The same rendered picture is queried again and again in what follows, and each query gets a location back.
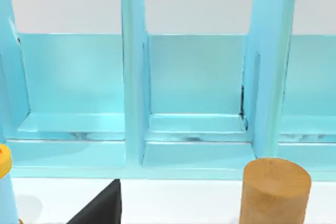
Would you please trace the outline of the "light blue rack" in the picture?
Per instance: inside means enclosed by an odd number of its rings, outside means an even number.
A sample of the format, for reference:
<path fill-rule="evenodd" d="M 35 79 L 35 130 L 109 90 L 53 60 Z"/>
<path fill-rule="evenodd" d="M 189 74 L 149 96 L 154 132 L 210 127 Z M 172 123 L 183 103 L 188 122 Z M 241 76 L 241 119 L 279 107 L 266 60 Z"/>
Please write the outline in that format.
<path fill-rule="evenodd" d="M 224 179 L 279 157 L 336 182 L 336 35 L 253 0 L 245 35 L 23 33 L 0 0 L 0 143 L 14 177 Z"/>

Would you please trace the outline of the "wooden cylinder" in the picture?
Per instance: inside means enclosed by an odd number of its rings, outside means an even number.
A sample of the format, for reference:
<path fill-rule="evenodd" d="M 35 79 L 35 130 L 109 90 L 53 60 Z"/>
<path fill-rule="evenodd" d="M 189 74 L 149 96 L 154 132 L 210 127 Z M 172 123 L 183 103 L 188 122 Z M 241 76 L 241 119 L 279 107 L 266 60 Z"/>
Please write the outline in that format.
<path fill-rule="evenodd" d="M 311 177 L 301 166 L 275 157 L 244 167 L 239 224 L 304 224 Z"/>

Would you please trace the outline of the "light blue bottle yellow cap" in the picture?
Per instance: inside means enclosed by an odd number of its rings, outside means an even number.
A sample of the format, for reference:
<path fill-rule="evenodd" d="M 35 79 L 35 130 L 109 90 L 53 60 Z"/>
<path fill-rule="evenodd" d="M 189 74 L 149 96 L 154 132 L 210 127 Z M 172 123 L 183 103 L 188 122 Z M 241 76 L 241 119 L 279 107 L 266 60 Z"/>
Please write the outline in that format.
<path fill-rule="evenodd" d="M 0 144 L 0 224 L 24 224 L 18 216 L 10 171 L 13 166 L 11 151 Z"/>

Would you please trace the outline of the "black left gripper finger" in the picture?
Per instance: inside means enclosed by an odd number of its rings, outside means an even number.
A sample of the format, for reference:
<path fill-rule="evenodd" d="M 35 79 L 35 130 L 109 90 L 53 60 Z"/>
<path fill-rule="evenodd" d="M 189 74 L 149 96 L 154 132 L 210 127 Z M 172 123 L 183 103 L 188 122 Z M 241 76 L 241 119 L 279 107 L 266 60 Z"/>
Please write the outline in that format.
<path fill-rule="evenodd" d="M 66 224 L 121 224 L 121 182 L 114 179 Z"/>

